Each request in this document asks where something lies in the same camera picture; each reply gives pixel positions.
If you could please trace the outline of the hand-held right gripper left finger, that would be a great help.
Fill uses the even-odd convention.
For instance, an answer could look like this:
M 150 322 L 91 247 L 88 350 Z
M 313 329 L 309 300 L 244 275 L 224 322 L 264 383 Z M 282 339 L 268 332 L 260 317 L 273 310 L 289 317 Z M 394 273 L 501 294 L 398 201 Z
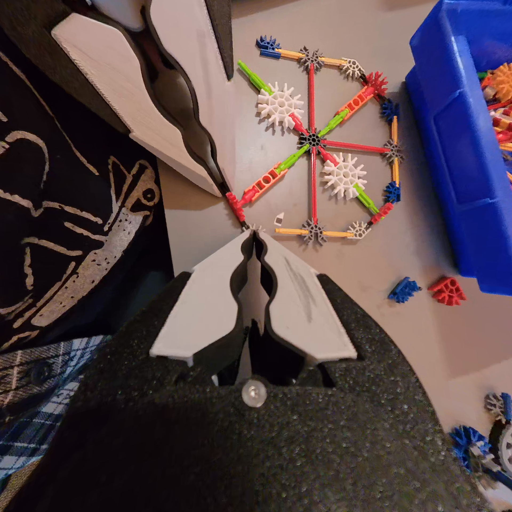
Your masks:
M 188 366 L 226 367 L 241 354 L 240 291 L 247 283 L 254 231 L 244 231 L 193 267 L 150 349 Z

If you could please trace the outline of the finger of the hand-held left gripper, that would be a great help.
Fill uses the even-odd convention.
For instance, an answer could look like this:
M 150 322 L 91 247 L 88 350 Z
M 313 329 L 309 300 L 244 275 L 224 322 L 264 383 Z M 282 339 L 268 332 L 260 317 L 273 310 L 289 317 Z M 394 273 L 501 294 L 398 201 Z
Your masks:
M 231 1 L 146 1 L 147 21 L 184 74 L 194 116 L 208 137 L 223 188 L 235 181 L 235 89 Z
M 177 121 L 166 118 L 157 106 L 137 48 L 122 26 L 73 12 L 51 35 L 127 126 L 133 140 L 198 187 L 221 196 L 221 184 L 185 148 Z

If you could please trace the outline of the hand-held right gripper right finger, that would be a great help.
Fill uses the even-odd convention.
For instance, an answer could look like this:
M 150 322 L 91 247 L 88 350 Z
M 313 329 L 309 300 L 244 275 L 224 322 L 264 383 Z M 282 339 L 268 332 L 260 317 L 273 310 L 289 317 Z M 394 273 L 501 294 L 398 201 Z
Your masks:
M 318 272 L 263 231 L 254 232 L 268 295 L 264 325 L 278 342 L 316 363 L 356 359 L 357 351 L 324 291 Z

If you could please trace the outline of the colourful toy wheel model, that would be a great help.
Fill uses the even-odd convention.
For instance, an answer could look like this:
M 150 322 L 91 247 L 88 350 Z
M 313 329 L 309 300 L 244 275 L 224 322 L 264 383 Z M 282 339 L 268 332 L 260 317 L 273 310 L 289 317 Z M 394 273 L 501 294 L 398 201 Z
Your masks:
M 272 36 L 261 35 L 255 42 L 259 54 L 275 60 L 294 61 L 308 78 L 307 125 L 304 125 L 302 109 L 304 102 L 300 95 L 295 95 L 294 88 L 266 83 L 243 61 L 238 67 L 252 86 L 257 90 L 257 114 L 261 120 L 267 120 L 268 127 L 281 127 L 297 134 L 297 149 L 283 161 L 277 162 L 270 170 L 246 188 L 240 198 L 226 193 L 225 200 L 234 213 L 243 230 L 261 230 L 246 222 L 244 208 L 264 195 L 272 186 L 284 178 L 286 173 L 305 154 L 310 157 L 311 180 L 311 216 L 301 228 L 283 228 L 276 226 L 275 233 L 302 237 L 308 245 L 316 242 L 323 246 L 329 239 L 348 241 L 362 240 L 371 228 L 383 220 L 401 200 L 401 182 L 399 166 L 403 154 L 398 140 L 399 104 L 387 96 L 387 78 L 380 71 L 366 73 L 358 61 L 348 58 L 330 58 L 318 49 L 311 50 L 303 46 L 299 51 L 291 51 L 281 46 Z M 317 129 L 315 111 L 315 77 L 324 68 L 338 68 L 349 80 L 360 85 L 358 92 L 340 107 L 326 126 Z M 382 146 L 362 145 L 329 140 L 327 136 L 338 126 L 346 123 L 358 111 L 375 100 L 379 106 L 379 116 L 389 128 L 389 139 Z M 390 167 L 391 179 L 384 188 L 383 204 L 377 206 L 366 194 L 366 172 L 362 165 L 356 165 L 357 158 L 349 153 L 335 154 L 331 150 L 355 150 L 372 153 L 382 157 Z M 345 231 L 326 231 L 318 220 L 317 179 L 321 175 L 324 189 L 337 199 L 357 199 L 370 214 L 365 222 L 354 222 Z

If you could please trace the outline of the blue plastic bin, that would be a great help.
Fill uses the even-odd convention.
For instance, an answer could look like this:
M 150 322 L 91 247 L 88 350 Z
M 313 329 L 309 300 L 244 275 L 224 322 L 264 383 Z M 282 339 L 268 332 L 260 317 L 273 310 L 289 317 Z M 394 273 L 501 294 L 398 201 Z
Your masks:
M 511 296 L 511 184 L 477 73 L 511 62 L 511 1 L 439 1 L 406 87 L 458 272 Z

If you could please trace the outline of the pile of colourful toy pieces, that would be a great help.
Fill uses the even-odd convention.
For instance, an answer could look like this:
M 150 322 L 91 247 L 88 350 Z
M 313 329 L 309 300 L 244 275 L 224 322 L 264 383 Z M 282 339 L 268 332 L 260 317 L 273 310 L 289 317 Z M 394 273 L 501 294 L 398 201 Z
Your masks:
M 511 183 L 511 62 L 478 72 L 477 77 Z

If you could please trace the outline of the blue toy connector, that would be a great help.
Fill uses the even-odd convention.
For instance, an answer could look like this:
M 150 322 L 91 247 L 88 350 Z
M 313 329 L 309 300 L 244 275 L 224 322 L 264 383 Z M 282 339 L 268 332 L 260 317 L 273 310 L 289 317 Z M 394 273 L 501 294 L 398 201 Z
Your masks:
M 403 304 L 419 291 L 422 291 L 422 288 L 415 280 L 411 280 L 410 277 L 404 277 L 395 285 L 387 298 L 397 304 Z

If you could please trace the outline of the black printed t-shirt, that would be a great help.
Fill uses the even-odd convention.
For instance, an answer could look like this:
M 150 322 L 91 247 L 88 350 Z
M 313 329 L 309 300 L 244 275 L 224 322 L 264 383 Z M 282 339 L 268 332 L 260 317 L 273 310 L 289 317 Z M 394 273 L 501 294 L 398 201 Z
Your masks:
M 1 29 L 1 352 L 113 334 L 173 278 L 156 157 Z

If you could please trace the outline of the red toy connector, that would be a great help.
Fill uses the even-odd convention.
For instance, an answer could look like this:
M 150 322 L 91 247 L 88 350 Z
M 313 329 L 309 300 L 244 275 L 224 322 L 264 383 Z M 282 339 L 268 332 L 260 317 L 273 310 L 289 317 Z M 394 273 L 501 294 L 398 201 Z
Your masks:
M 459 306 L 467 300 L 459 282 L 454 277 L 439 278 L 427 290 L 432 293 L 432 298 L 446 306 Z

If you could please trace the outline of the plaid flannel shirt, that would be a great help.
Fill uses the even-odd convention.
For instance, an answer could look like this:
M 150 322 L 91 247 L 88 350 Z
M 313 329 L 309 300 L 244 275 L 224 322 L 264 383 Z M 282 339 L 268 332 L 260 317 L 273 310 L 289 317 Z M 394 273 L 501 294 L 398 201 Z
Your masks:
M 111 335 L 1 355 L 1 488 L 48 450 L 86 366 Z

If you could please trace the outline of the toy frame model with wheels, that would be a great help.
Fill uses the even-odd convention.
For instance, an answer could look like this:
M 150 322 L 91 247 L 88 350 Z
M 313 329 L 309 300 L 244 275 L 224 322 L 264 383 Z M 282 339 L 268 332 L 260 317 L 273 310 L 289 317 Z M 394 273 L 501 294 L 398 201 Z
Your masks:
M 502 484 L 511 490 L 511 395 L 486 394 L 484 410 L 494 420 L 488 437 L 471 426 L 456 426 L 450 432 L 452 452 L 483 488 Z

